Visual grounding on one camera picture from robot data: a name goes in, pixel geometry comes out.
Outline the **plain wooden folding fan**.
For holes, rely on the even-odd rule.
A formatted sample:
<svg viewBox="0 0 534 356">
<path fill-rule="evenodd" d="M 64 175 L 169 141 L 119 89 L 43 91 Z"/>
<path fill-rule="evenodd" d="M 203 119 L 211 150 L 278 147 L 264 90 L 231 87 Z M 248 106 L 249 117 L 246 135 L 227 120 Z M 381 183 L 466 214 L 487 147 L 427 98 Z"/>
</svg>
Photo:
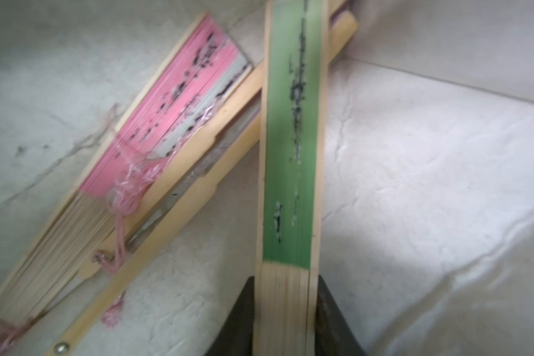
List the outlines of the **plain wooden folding fan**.
<svg viewBox="0 0 534 356">
<path fill-rule="evenodd" d="M 329 63 L 353 37 L 358 23 L 353 13 L 347 9 L 345 1 L 329 3 Z M 189 187 L 160 223 L 146 237 L 143 244 L 132 254 L 129 261 L 114 275 L 109 286 L 94 299 L 91 305 L 66 329 L 64 334 L 50 348 L 50 355 L 69 355 L 93 324 L 101 318 L 128 285 L 163 250 L 202 207 L 213 197 L 219 183 L 249 151 L 258 145 L 260 148 L 260 127 L 262 110 L 262 89 L 264 65 L 259 69 L 258 82 L 246 91 L 247 103 L 255 96 L 261 96 L 258 118 L 253 120 L 241 133 L 227 152 L 212 168 Z"/>
</svg>

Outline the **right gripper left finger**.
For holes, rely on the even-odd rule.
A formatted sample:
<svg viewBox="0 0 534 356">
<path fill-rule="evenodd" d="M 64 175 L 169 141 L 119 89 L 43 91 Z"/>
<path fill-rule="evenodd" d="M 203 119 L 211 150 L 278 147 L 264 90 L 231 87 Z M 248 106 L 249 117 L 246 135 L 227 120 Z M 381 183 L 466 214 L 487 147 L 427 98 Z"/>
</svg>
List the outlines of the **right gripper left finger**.
<svg viewBox="0 0 534 356">
<path fill-rule="evenodd" d="M 252 355 L 255 278 L 249 277 L 205 356 Z"/>
</svg>

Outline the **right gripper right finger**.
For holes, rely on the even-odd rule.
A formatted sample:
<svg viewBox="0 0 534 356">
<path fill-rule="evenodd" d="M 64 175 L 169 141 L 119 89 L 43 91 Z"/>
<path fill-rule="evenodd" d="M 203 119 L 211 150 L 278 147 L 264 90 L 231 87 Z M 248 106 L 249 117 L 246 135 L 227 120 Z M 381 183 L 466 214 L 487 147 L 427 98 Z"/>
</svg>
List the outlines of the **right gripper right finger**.
<svg viewBox="0 0 534 356">
<path fill-rule="evenodd" d="M 315 354 L 366 356 L 321 276 L 318 278 L 317 288 Z"/>
</svg>

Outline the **beige canvas tote bag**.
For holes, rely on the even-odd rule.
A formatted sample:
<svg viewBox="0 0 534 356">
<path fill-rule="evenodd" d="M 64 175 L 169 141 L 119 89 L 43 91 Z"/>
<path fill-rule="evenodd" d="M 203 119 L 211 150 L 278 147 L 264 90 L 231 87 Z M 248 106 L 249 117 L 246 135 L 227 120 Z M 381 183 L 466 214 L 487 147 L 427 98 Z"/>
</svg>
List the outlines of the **beige canvas tote bag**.
<svg viewBox="0 0 534 356">
<path fill-rule="evenodd" d="M 0 1 L 0 285 L 195 17 Z M 332 65 L 320 269 L 371 355 L 534 355 L 534 1 L 357 1 Z"/>
</svg>

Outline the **pink paper folding fan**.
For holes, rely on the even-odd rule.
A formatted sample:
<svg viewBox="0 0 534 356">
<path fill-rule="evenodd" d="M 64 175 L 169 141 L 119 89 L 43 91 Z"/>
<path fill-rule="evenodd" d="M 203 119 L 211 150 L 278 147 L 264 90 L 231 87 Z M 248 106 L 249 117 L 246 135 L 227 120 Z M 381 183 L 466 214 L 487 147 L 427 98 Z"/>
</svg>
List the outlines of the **pink paper folding fan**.
<svg viewBox="0 0 534 356">
<path fill-rule="evenodd" d="M 212 148 L 258 74 L 218 22 L 199 16 L 0 287 L 0 322 L 36 319 L 80 281 L 121 266 L 125 239 Z"/>
</svg>

